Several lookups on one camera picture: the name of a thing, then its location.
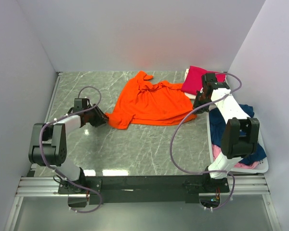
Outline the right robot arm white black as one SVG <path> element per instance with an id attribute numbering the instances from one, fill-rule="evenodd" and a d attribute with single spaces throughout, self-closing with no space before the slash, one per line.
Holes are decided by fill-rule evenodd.
<path id="1" fill-rule="evenodd" d="M 197 91 L 193 113 L 208 112 L 214 104 L 225 121 L 221 138 L 221 152 L 210 164 L 202 180 L 202 188 L 212 192 L 227 183 L 227 174 L 236 163 L 257 150 L 260 122 L 245 113 L 234 99 L 226 82 L 217 80 L 217 73 L 205 73 L 201 77 L 202 90 Z"/>

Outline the orange t-shirt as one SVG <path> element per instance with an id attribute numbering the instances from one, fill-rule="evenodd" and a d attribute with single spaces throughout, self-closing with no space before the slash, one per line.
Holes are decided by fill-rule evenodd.
<path id="1" fill-rule="evenodd" d="M 157 84 L 154 77 L 139 71 L 118 97 L 113 112 L 106 113 L 109 125 L 127 129 L 130 124 L 174 126 L 193 109 L 191 100 L 181 91 L 182 83 L 166 80 Z"/>

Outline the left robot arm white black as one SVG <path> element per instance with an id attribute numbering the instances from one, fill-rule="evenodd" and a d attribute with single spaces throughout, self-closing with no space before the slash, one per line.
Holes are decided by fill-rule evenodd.
<path id="1" fill-rule="evenodd" d="M 48 167 L 60 178 L 60 185 L 75 193 L 88 189 L 83 169 L 67 159 L 66 137 L 90 124 L 99 127 L 108 122 L 102 110 L 87 98 L 75 98 L 74 106 L 59 120 L 33 126 L 28 158 L 31 163 Z"/>

